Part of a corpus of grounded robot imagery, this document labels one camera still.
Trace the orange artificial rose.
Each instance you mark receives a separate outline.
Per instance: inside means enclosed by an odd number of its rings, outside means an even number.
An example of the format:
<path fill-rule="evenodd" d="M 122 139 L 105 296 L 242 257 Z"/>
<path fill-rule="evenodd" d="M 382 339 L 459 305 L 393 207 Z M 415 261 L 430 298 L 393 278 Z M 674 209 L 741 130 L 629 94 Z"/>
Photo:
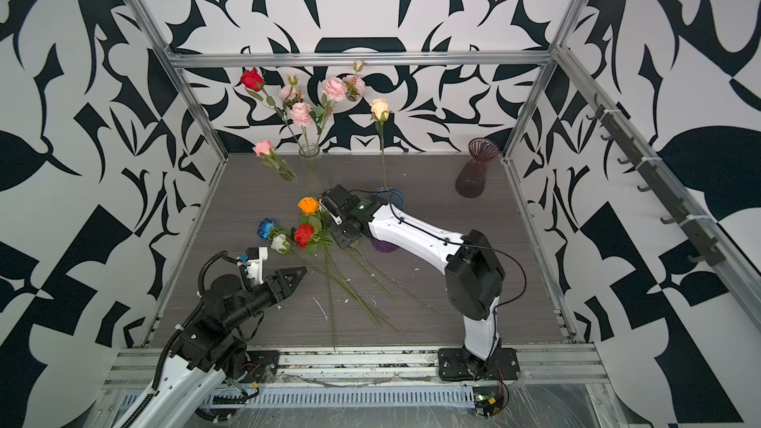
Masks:
<path fill-rule="evenodd" d="M 299 201 L 297 207 L 301 212 L 301 216 L 298 218 L 298 225 L 303 223 L 312 223 L 317 227 L 318 230 L 326 231 L 329 237 L 333 240 L 328 231 L 330 217 L 328 213 L 325 212 L 321 207 L 320 201 L 314 197 L 306 196 L 305 198 L 301 199 L 301 201 Z"/>

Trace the blue purple glass vase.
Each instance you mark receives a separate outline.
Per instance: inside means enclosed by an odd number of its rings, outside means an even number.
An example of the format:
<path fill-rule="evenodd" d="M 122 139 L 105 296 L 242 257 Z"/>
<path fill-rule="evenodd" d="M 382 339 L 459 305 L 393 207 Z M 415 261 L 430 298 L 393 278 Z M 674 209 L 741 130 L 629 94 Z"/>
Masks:
<path fill-rule="evenodd" d="M 376 200 L 384 203 L 390 203 L 399 210 L 404 210 L 405 200 L 403 194 L 395 188 L 378 188 L 374 192 Z M 392 243 L 372 239 L 371 244 L 375 250 L 383 254 L 389 254 L 397 251 L 400 247 Z"/>

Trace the clear ribbed glass vase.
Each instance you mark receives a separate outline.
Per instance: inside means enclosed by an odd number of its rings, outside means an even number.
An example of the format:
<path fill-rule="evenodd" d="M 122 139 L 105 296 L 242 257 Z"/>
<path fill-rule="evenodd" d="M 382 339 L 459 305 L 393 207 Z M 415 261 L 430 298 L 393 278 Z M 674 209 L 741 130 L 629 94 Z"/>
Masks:
<path fill-rule="evenodd" d="M 299 185 L 311 196 L 321 196 L 330 187 L 321 148 L 317 144 L 303 145 L 299 151 Z"/>

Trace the light pink artificial rose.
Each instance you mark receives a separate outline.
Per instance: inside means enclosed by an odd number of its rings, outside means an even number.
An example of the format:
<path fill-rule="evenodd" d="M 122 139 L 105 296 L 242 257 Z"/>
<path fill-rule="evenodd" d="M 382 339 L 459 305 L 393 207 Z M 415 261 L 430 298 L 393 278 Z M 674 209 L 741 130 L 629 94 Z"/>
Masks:
<path fill-rule="evenodd" d="M 274 170 L 283 180 L 295 182 L 296 174 L 291 166 L 275 152 L 275 147 L 270 141 L 255 144 L 255 154 L 263 161 L 263 164 Z"/>

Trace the peach artificial rose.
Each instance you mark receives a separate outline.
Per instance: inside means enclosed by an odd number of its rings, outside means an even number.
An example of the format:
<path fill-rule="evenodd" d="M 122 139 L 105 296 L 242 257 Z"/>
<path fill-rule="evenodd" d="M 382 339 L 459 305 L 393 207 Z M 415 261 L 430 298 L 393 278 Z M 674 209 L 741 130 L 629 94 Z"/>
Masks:
<path fill-rule="evenodd" d="M 371 112 L 373 115 L 375 129 L 380 139 L 380 155 L 382 156 L 382 188 L 388 187 L 388 179 L 386 178 L 386 133 L 384 132 L 384 126 L 390 119 L 390 109 L 388 108 L 388 101 L 384 98 L 375 99 L 371 103 Z"/>

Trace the pink peony stem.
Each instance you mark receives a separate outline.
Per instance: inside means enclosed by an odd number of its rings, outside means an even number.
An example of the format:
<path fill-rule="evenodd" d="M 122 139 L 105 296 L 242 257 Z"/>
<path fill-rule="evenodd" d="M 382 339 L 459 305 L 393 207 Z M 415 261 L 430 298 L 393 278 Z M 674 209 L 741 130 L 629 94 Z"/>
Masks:
<path fill-rule="evenodd" d="M 366 83 L 360 77 L 363 68 L 362 61 L 354 61 L 351 75 L 331 77 L 323 83 L 319 104 L 312 111 L 312 120 L 317 129 L 317 143 L 321 142 L 328 119 L 336 106 L 343 101 L 356 102 L 364 96 Z"/>

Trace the dark red glass vase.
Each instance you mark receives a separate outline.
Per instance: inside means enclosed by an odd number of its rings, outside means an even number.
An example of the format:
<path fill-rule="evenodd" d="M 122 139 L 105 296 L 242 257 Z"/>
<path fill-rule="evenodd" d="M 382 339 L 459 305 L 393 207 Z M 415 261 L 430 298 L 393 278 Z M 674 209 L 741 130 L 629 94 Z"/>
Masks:
<path fill-rule="evenodd" d="M 501 151 L 493 141 L 486 138 L 471 140 L 468 150 L 469 160 L 459 173 L 455 188 L 465 198 L 478 198 L 485 191 L 489 166 Z"/>

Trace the pink carnation spray stem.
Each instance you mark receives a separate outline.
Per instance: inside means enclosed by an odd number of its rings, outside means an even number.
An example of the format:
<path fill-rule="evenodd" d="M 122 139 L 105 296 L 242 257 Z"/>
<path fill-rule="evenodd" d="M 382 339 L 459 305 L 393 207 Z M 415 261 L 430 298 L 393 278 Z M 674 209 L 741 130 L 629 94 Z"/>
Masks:
<path fill-rule="evenodd" d="M 299 81 L 296 75 L 288 75 L 285 85 L 279 91 L 281 99 L 281 108 L 283 112 L 283 122 L 287 126 L 297 126 L 301 130 L 302 144 L 299 146 L 301 152 L 307 155 L 310 146 L 308 129 L 315 125 L 312 117 L 312 107 L 305 101 L 302 90 L 299 88 Z"/>

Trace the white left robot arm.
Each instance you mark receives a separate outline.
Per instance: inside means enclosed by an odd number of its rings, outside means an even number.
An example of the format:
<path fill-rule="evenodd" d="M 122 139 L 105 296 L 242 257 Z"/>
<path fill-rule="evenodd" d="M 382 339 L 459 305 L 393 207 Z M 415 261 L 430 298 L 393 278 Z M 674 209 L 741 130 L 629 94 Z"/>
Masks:
<path fill-rule="evenodd" d="M 182 427 L 196 415 L 222 424 L 259 397 L 259 383 L 241 326 L 295 293 L 306 267 L 278 269 L 263 277 L 247 255 L 212 256 L 197 278 L 198 305 L 160 353 L 152 382 L 114 423 L 116 427 Z"/>

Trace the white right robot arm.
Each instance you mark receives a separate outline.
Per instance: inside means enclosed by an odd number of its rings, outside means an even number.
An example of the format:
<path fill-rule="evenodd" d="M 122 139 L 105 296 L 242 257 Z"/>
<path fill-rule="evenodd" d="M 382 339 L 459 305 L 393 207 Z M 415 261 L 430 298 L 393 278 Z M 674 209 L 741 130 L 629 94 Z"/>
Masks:
<path fill-rule="evenodd" d="M 392 244 L 437 269 L 445 279 L 451 305 L 463 316 L 460 349 L 438 351 L 438 376 L 446 382 L 495 380 L 507 364 L 499 335 L 499 309 L 518 301 L 528 285 L 526 271 L 513 257 L 495 249 L 478 230 L 450 232 L 398 208 L 394 189 L 366 198 L 342 185 L 323 192 L 320 206 L 330 215 L 329 232 L 347 249 L 360 239 Z"/>

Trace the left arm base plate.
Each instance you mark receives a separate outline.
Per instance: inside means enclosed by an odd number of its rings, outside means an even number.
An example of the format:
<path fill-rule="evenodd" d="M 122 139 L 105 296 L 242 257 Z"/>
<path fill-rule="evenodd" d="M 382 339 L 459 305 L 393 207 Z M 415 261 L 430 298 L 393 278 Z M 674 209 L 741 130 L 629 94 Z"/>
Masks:
<path fill-rule="evenodd" d="M 280 356 L 277 350 L 247 351 L 235 366 L 236 380 L 244 384 L 267 382 L 279 372 Z"/>

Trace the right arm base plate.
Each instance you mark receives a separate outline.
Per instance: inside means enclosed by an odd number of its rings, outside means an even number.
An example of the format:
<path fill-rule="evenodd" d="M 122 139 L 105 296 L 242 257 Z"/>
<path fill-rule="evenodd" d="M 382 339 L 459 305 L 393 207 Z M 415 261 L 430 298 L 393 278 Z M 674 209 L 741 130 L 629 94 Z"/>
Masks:
<path fill-rule="evenodd" d="M 444 382 L 477 380 L 518 380 L 521 368 L 513 348 L 497 348 L 483 361 L 465 348 L 439 349 L 438 376 Z"/>

